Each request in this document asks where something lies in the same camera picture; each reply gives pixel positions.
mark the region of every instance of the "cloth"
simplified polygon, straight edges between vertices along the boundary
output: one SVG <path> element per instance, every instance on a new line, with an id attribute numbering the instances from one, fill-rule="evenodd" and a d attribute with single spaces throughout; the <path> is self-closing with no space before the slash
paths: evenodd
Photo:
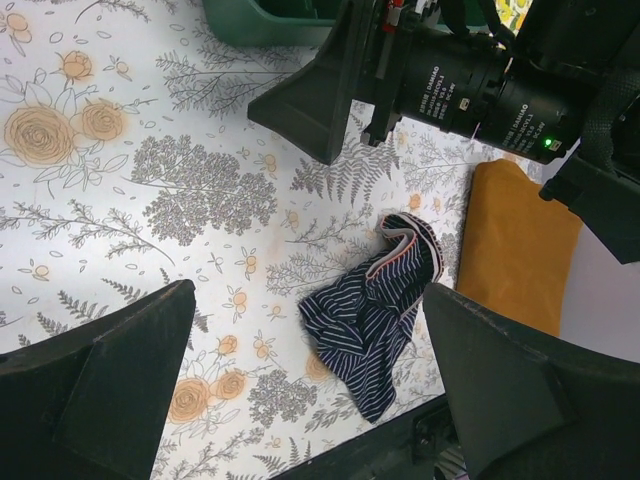
<path id="1" fill-rule="evenodd" d="M 540 199 L 539 189 L 513 162 L 476 167 L 456 290 L 558 336 L 582 222 L 564 205 Z"/>
<path id="2" fill-rule="evenodd" d="M 427 223 L 393 214 L 380 231 L 390 248 L 299 304 L 320 360 L 346 383 L 369 422 L 395 399 L 393 365 L 411 340 L 424 288 L 442 274 L 442 252 Z"/>

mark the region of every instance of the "gray wall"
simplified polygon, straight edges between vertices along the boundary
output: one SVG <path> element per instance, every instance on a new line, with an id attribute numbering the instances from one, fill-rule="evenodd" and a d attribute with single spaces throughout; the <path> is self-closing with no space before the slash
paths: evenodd
<path id="1" fill-rule="evenodd" d="M 550 178 L 562 162 L 544 167 Z M 587 227 L 573 255 L 562 308 L 561 337 L 640 362 L 640 266 L 622 266 Z"/>

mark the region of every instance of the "green container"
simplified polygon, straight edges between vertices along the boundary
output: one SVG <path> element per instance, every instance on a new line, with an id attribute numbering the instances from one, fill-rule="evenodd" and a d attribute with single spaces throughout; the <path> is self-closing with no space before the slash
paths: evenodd
<path id="1" fill-rule="evenodd" d="M 229 45 L 318 46 L 329 35 L 342 0 L 203 0 L 202 3 L 211 31 Z M 467 24 L 484 26 L 477 1 L 465 0 L 465 4 Z"/>

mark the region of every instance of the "tablecloth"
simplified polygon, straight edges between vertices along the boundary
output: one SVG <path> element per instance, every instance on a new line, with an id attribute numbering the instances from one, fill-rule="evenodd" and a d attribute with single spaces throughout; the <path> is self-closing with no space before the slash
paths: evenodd
<path id="1" fill-rule="evenodd" d="M 517 27 L 527 2 L 500 3 Z M 226 46 L 196 0 L 0 4 L 0 351 L 193 280 L 154 479 L 266 478 L 372 428 L 297 301 L 376 252 L 394 211 L 433 226 L 453 285 L 473 164 L 503 156 L 407 120 L 369 149 L 355 103 L 340 160 L 315 163 L 246 118 L 314 53 Z M 383 421 L 443 391 L 422 315 L 394 382 Z"/>

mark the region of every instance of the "black and white striped cloth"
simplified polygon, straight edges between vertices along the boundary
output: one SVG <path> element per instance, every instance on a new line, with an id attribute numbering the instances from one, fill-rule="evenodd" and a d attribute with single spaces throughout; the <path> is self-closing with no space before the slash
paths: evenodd
<path id="1" fill-rule="evenodd" d="M 398 213 L 379 227 L 388 249 L 299 305 L 318 356 L 369 422 L 395 400 L 393 366 L 411 341 L 424 288 L 442 274 L 442 251 L 426 222 Z"/>

